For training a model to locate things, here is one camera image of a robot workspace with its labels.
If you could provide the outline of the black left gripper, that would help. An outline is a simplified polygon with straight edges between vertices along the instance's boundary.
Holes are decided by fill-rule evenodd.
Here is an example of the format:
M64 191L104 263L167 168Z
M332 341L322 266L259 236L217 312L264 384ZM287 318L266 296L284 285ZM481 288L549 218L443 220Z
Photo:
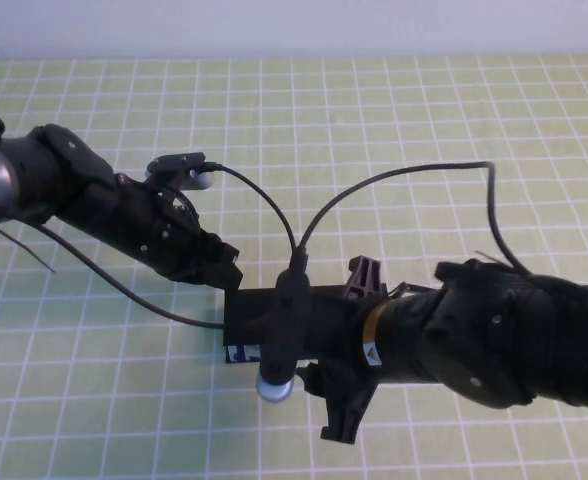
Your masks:
M243 279L239 250L206 233L193 204L172 186L121 187L121 240L125 252L172 281L236 291Z

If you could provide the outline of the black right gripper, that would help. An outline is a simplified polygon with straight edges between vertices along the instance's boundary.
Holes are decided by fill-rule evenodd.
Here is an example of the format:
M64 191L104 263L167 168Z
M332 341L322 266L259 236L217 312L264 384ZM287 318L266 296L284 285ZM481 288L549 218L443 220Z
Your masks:
M381 262L357 256L343 287L315 287L307 331L307 358L296 368L304 390L325 400L320 438L354 444L379 384L434 384L420 358L423 330L439 291L400 287L388 293Z

